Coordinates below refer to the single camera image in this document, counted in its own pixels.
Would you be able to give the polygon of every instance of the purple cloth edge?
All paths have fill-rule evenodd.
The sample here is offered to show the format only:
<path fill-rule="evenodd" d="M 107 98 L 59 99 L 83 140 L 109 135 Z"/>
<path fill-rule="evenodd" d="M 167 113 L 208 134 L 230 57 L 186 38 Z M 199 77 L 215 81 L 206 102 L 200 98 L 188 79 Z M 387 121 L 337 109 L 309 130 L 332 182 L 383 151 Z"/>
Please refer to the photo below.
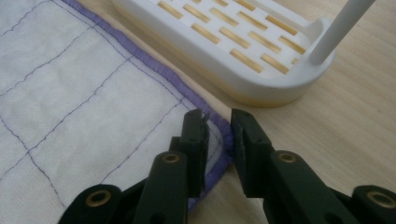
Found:
<path fill-rule="evenodd" d="M 185 84 L 173 70 L 148 55 L 145 51 L 133 43 L 123 32 L 113 28 L 107 21 L 95 13 L 89 11 L 77 0 L 62 1 L 78 11 L 81 15 L 98 24 L 103 30 L 112 35 L 132 55 L 144 63 L 145 66 L 151 68 L 163 76 L 194 105 L 200 108 L 205 114 L 208 113 L 212 122 L 219 128 L 223 136 L 224 149 L 222 150 L 221 155 L 214 167 L 206 175 L 206 190 L 202 194 L 201 198 L 189 199 L 189 209 L 192 209 L 196 203 L 198 203 L 211 189 L 213 189 L 213 187 L 225 173 L 228 165 L 232 162 L 232 158 L 229 155 L 229 152 L 232 151 L 233 147 L 233 134 L 231 132 L 230 124 L 226 119 L 222 118 L 200 95 L 188 87 L 187 84 Z"/>

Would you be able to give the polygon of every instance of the white pole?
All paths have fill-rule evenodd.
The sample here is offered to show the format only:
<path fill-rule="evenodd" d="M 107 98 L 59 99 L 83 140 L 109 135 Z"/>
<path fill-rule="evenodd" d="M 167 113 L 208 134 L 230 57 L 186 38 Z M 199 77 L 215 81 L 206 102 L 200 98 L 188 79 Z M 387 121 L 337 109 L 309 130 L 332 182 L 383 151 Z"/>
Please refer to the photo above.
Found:
<path fill-rule="evenodd" d="M 374 1 L 348 0 L 309 56 L 311 63 L 323 63 Z"/>

